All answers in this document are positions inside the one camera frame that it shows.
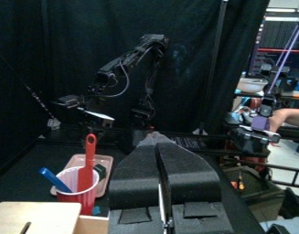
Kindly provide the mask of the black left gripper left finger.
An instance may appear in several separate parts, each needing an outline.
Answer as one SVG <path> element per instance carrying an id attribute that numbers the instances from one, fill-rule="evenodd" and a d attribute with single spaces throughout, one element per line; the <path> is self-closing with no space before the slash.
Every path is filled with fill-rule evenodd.
<path id="1" fill-rule="evenodd" d="M 150 133 L 118 164 L 108 185 L 108 234 L 164 234 L 155 149 Z"/>

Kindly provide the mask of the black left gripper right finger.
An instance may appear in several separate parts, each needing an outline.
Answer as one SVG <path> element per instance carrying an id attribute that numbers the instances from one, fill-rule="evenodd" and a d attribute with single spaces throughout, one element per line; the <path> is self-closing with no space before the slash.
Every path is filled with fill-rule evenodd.
<path id="1" fill-rule="evenodd" d="M 221 179 L 209 162 L 155 134 L 167 234 L 235 234 L 222 204 Z"/>

